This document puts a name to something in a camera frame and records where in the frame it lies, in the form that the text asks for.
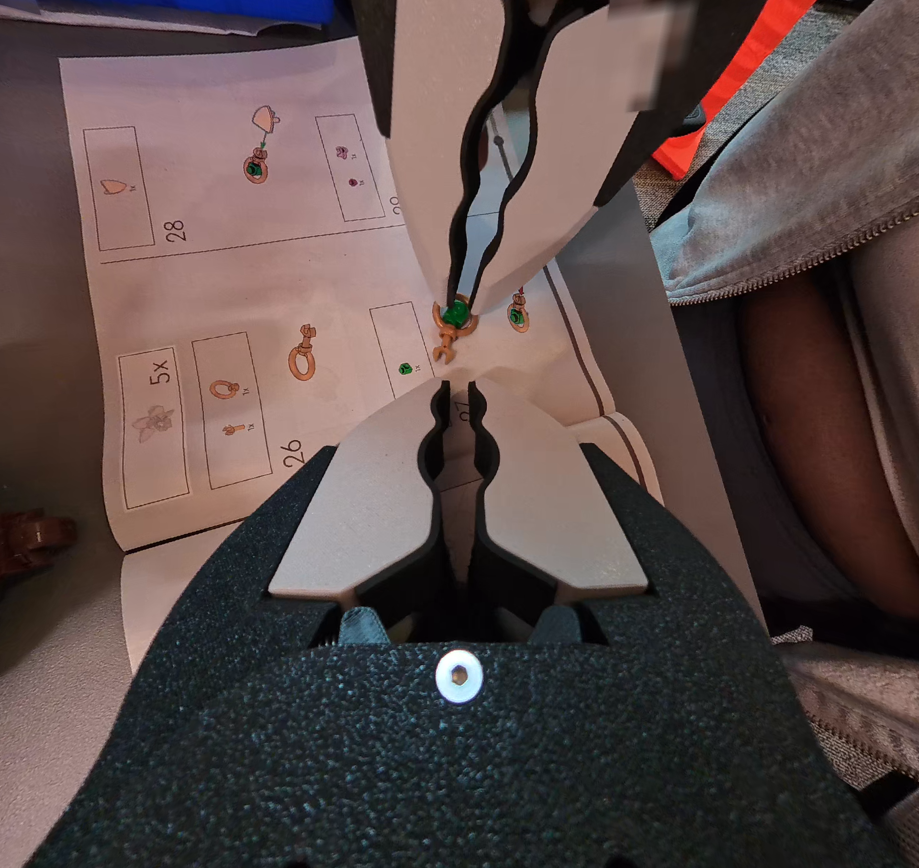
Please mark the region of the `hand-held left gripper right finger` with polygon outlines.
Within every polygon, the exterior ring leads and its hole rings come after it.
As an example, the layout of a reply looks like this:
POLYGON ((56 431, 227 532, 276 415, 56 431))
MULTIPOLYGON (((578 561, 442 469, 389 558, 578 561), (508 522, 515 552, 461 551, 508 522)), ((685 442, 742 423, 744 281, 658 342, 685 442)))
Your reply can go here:
POLYGON ((471 382, 468 399, 482 476, 471 593, 505 609, 645 593, 648 578, 575 436, 494 381, 471 382))

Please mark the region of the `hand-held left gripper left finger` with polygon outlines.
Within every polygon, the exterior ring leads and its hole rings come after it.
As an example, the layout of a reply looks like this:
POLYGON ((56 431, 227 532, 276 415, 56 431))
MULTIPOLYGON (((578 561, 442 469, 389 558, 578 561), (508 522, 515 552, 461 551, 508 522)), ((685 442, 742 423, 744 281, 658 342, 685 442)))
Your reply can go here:
POLYGON ((449 381, 432 378, 340 442, 270 582, 272 596, 422 610, 451 590, 436 488, 449 405, 449 381))

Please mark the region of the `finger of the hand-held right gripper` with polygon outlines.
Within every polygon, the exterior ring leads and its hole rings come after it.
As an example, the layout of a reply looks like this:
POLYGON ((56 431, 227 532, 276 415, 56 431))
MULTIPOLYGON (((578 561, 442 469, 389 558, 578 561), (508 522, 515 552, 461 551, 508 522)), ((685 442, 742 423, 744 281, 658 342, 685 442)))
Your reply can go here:
POLYGON ((527 156, 482 255, 473 305, 488 311, 575 235, 647 104, 647 7, 609 5, 559 24, 540 53, 527 156))
POLYGON ((504 0, 396 0, 392 117, 387 151, 403 221, 433 300, 456 284, 450 232, 471 178, 464 145, 493 82, 504 0))

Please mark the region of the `grey desk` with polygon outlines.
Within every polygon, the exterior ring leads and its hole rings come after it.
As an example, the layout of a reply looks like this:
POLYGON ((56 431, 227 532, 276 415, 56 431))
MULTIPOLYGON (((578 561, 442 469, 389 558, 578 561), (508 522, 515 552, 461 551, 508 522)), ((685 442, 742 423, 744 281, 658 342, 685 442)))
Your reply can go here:
MULTIPOLYGON (((79 541, 2 599, 2 866, 22 866, 86 778, 132 680, 123 552, 101 486, 103 402, 59 58, 240 53, 320 33, 257 37, 2 21, 2 506, 73 517, 79 541)), ((668 506, 762 611, 633 187, 569 244, 560 272, 616 404, 663 449, 668 506)))

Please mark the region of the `person in grey hoodie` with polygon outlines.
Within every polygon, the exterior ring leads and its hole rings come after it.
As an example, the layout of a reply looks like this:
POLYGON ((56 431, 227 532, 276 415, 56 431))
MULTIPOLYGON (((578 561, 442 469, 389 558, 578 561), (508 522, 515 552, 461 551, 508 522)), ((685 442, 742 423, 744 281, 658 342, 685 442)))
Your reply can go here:
MULTIPOLYGON (((916 554, 917 1, 873 1, 686 184, 650 235, 671 307, 738 299, 751 403, 744 300, 804 279, 821 289, 856 357, 916 554)), ((868 650, 812 638, 834 649, 785 651, 786 662, 823 734, 916 790, 917 620, 861 595, 873 614, 868 650)))

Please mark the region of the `toy instruction booklet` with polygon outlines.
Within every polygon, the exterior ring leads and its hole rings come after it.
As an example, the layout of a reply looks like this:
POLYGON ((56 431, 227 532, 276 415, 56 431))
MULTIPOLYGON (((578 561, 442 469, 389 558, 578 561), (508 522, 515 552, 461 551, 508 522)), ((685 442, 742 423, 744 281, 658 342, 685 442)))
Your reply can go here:
POLYGON ((320 448, 448 377, 443 488, 474 506, 465 382, 520 393, 662 501, 550 262, 435 364, 435 296, 401 215, 359 41, 61 58, 126 557, 132 671, 208 554, 320 448))

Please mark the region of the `person's leg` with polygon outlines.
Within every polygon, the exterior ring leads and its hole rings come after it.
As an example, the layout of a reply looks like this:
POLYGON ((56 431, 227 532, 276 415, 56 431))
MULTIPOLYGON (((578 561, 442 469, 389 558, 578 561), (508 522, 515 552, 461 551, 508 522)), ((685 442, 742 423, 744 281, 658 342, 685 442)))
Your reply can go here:
POLYGON ((836 311, 804 279, 749 295, 740 324, 752 403, 799 517, 869 601, 917 620, 917 554, 836 311))

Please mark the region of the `brown toy piece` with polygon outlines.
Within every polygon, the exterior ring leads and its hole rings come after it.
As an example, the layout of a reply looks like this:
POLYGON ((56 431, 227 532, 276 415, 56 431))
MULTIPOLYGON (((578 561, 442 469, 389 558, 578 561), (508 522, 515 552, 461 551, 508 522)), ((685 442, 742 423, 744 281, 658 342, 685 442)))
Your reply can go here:
POLYGON ((48 516, 38 508, 1 514, 1 589, 33 576, 53 563, 53 555, 77 539, 73 519, 48 516))

